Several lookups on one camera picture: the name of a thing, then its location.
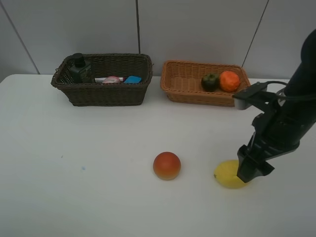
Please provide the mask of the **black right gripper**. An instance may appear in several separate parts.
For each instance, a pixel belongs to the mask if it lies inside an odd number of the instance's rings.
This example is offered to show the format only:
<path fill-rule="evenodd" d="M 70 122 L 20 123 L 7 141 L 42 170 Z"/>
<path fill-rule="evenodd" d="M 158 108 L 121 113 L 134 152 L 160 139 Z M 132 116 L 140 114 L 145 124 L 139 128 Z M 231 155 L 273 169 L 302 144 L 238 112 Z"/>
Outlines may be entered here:
<path fill-rule="evenodd" d="M 300 142 L 285 146 L 274 144 L 254 133 L 248 145 L 242 145 L 237 152 L 238 178 L 248 183 L 254 178 L 269 175 L 275 168 L 266 161 L 294 152 L 299 145 Z"/>

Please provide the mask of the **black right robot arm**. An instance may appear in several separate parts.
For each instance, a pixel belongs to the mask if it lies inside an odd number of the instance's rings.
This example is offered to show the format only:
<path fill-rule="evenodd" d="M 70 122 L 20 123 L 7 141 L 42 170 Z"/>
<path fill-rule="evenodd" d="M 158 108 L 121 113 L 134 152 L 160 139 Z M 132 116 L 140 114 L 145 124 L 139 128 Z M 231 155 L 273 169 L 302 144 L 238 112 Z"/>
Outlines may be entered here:
<path fill-rule="evenodd" d="M 295 151 L 302 137 L 316 122 L 316 33 L 312 31 L 301 49 L 301 63 L 285 87 L 268 92 L 268 82 L 257 82 L 233 95 L 235 107 L 261 110 L 252 122 L 249 143 L 238 152 L 237 176 L 248 183 L 269 175 L 274 167 L 267 161 Z"/>

